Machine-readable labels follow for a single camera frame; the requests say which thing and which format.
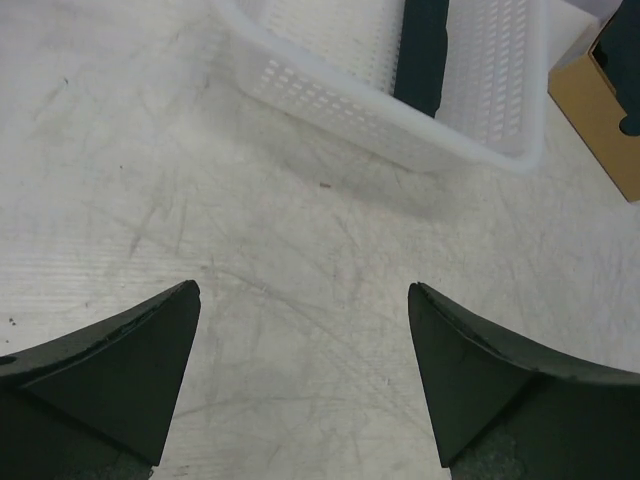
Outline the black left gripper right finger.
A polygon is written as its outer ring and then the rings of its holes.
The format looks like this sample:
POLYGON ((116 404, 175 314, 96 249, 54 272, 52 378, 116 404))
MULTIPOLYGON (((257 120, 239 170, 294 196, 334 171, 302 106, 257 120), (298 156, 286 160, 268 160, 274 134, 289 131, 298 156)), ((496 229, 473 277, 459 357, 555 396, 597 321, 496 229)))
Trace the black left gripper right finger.
POLYGON ((408 291, 441 465, 455 479, 635 479, 639 377, 536 343, 433 288, 408 291))

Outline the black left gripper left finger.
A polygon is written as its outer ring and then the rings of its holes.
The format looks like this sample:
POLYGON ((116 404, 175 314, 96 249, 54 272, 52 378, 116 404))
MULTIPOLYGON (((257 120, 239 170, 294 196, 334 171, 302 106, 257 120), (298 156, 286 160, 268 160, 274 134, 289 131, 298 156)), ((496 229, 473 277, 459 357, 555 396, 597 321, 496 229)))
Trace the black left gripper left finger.
POLYGON ((164 451, 201 310, 181 282, 1 358, 4 479, 148 479, 164 451))

